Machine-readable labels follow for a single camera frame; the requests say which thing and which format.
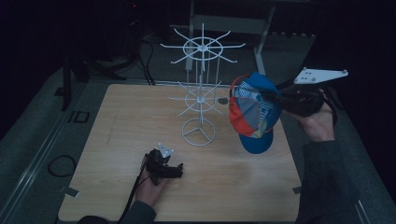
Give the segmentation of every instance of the black cable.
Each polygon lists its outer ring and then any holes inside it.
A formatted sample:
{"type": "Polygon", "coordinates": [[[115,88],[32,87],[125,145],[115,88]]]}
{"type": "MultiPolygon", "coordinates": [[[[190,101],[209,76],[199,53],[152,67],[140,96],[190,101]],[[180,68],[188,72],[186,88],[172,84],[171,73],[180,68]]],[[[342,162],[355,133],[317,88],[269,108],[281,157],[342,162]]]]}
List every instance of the black cable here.
{"type": "Polygon", "coordinates": [[[150,48],[151,48],[151,53],[150,53],[150,55],[148,56],[148,61],[147,61],[147,63],[146,64],[144,64],[144,62],[143,62],[143,59],[140,57],[140,60],[141,60],[141,63],[142,63],[142,66],[143,66],[143,72],[144,72],[144,75],[145,75],[145,77],[146,77],[146,80],[148,81],[148,84],[151,86],[155,86],[155,81],[154,81],[154,78],[152,78],[152,76],[151,76],[151,74],[150,74],[150,72],[149,72],[149,62],[151,61],[151,57],[152,57],[152,55],[153,55],[153,53],[154,53],[154,47],[152,47],[152,45],[148,42],[148,41],[146,41],[146,40],[143,40],[142,39],[142,42],[144,43],[144,44],[147,44],[150,48]]]}
{"type": "Polygon", "coordinates": [[[339,110],[345,110],[344,107],[339,103],[338,99],[336,99],[334,97],[334,95],[332,94],[332,92],[330,91],[329,87],[326,87],[326,94],[329,96],[329,100],[332,100],[332,102],[335,104],[335,106],[339,109],[339,110]]]}
{"type": "Polygon", "coordinates": [[[125,209],[122,212],[122,215],[121,215],[119,221],[117,222],[117,224],[121,224],[122,220],[124,219],[124,217],[126,216],[128,210],[129,210],[129,208],[131,207],[132,199],[134,198],[134,194],[136,193],[136,189],[140,186],[141,183],[143,183],[143,181],[147,180],[150,177],[149,176],[148,178],[144,179],[142,182],[139,183],[140,177],[141,177],[143,171],[145,170],[146,163],[147,163],[147,161],[145,161],[142,164],[142,166],[140,167],[140,173],[137,176],[136,181],[134,182],[134,187],[132,188],[131,194],[129,195],[128,202],[127,202],[127,204],[125,206],[125,209]]]}
{"type": "Polygon", "coordinates": [[[151,178],[154,174],[149,175],[148,177],[146,177],[144,180],[142,180],[142,182],[140,182],[137,186],[139,187],[141,184],[143,184],[143,182],[145,182],[147,179],[151,178]]]}
{"type": "Polygon", "coordinates": [[[144,62],[143,62],[143,59],[142,59],[142,57],[141,57],[140,55],[139,55],[138,57],[139,57],[139,62],[142,64],[142,68],[140,68],[140,69],[142,69],[143,75],[145,76],[146,81],[147,81],[148,84],[151,86],[151,82],[149,81],[148,74],[146,73],[146,66],[145,66],[145,64],[144,64],[144,62]]]}
{"type": "Polygon", "coordinates": [[[77,168],[77,163],[76,163],[76,161],[73,159],[73,157],[68,156],[68,155],[61,155],[61,156],[56,157],[55,159],[53,159],[53,160],[49,163],[49,165],[48,165],[48,167],[47,167],[47,170],[48,170],[48,172],[49,172],[51,175],[53,175],[53,176],[56,176],[56,177],[68,177],[68,176],[72,176],[72,175],[74,174],[74,172],[76,171],[76,168],[77,168]],[[67,159],[69,159],[71,162],[73,162],[73,172],[71,172],[70,174],[59,175],[59,174],[55,174],[55,172],[52,171],[52,165],[53,165],[53,163],[55,163],[57,160],[62,159],[62,158],[67,158],[67,159]]]}

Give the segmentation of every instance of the blue cap brim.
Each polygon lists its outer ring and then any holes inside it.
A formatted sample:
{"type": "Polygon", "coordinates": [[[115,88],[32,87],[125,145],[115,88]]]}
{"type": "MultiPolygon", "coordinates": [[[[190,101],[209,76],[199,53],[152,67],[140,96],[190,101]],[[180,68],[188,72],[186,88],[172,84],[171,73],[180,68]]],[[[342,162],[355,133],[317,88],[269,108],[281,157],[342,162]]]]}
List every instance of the blue cap brim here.
{"type": "Polygon", "coordinates": [[[239,138],[241,139],[242,146],[244,146],[247,152],[260,154],[272,145],[274,140],[274,131],[263,134],[261,138],[246,137],[242,134],[239,134],[239,138]]]}

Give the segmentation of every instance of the table top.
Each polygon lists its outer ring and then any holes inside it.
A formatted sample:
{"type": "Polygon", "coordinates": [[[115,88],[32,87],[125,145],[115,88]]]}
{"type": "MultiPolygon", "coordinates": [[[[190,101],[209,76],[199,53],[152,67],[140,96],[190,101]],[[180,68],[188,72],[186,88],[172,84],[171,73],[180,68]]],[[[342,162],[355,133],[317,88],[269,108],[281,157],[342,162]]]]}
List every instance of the table top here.
{"type": "MultiPolygon", "coordinates": [[[[301,181],[281,122],[271,147],[250,154],[230,124],[228,105],[217,103],[204,113],[216,136],[195,147],[181,135],[199,115],[188,109],[186,94],[181,86],[110,85],[70,184],[79,195],[64,198],[59,219],[118,220],[144,155],[162,143],[175,150],[168,164],[184,163],[184,173],[155,205],[156,221],[294,221],[300,195],[293,189],[301,181]]],[[[228,88],[216,89],[215,97],[222,96],[228,88]]]]}

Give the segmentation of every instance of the white wire rack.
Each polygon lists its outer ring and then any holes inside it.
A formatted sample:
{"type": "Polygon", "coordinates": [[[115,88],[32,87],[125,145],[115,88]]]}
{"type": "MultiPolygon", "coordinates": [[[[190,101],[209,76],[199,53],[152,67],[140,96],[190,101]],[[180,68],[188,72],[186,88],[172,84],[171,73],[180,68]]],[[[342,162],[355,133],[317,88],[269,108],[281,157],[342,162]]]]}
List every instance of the white wire rack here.
{"type": "Polygon", "coordinates": [[[187,73],[187,84],[178,84],[186,90],[186,95],[180,97],[168,97],[173,100],[182,100],[185,102],[187,108],[182,111],[179,116],[183,115],[189,110],[198,113],[197,118],[187,120],[181,130],[181,134],[189,144],[193,146],[205,146],[210,144],[216,136],[216,129],[212,122],[204,118],[204,112],[215,110],[222,114],[215,108],[218,97],[216,95],[216,88],[220,85],[219,81],[219,62],[220,59],[229,63],[237,63],[232,61],[221,54],[224,49],[242,48],[245,44],[238,46],[222,46],[219,42],[223,37],[227,36],[230,31],[217,38],[205,36],[204,25],[202,24],[202,35],[194,38],[187,38],[175,29],[175,32],[185,38],[187,41],[183,46],[165,46],[170,49],[182,49],[185,56],[177,61],[171,63],[180,63],[186,59],[195,61],[195,82],[190,83],[190,72],[187,73]],[[211,84],[209,79],[212,75],[210,73],[210,62],[216,59],[216,76],[215,84],[211,84]]]}

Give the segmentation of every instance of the hand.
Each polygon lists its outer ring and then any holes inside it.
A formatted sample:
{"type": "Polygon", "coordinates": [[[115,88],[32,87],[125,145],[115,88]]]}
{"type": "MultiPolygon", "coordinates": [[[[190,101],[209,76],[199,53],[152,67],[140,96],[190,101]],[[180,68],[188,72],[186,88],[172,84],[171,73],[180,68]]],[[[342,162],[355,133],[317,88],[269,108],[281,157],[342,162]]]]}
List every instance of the hand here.
{"type": "Polygon", "coordinates": [[[332,110],[325,103],[317,114],[303,118],[288,111],[286,114],[296,118],[306,135],[312,142],[323,142],[334,140],[334,130],[332,123],[332,110]]]}
{"type": "Polygon", "coordinates": [[[136,189],[135,197],[138,201],[153,207],[160,199],[160,196],[168,182],[169,179],[165,178],[160,180],[160,184],[158,186],[155,186],[149,178],[149,172],[145,167],[142,175],[140,176],[139,186],[136,189]]]}

